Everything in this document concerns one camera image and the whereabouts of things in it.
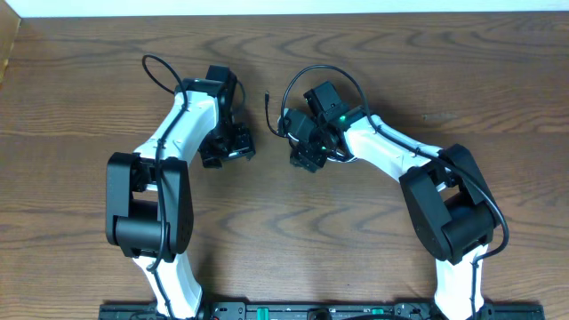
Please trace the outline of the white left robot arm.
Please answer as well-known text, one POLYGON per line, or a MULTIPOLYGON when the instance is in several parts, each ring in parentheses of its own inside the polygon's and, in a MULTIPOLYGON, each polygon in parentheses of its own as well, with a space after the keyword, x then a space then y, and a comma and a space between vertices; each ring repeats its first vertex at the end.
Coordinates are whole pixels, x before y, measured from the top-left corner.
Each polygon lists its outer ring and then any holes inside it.
POLYGON ((204 78, 186 78, 171 111, 132 153, 107 164, 106 238, 145 273, 156 295, 154 317, 206 319, 188 257, 194 228, 188 168, 201 156, 206 168, 252 158, 250 130, 236 122, 232 103, 243 86, 227 67, 211 65, 204 78))

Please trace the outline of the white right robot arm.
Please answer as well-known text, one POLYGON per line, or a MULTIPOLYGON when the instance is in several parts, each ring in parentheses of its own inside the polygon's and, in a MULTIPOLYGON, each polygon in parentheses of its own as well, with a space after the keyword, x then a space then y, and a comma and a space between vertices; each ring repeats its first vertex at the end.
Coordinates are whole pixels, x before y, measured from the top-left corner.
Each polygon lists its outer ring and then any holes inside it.
POLYGON ((364 160, 396 180, 414 232, 436 262, 438 310, 447 319, 478 317, 478 278, 501 215, 471 153, 405 136, 365 107, 351 108, 330 82, 303 97, 308 113, 283 108, 278 119, 295 144, 292 164, 315 172, 328 161, 364 160))

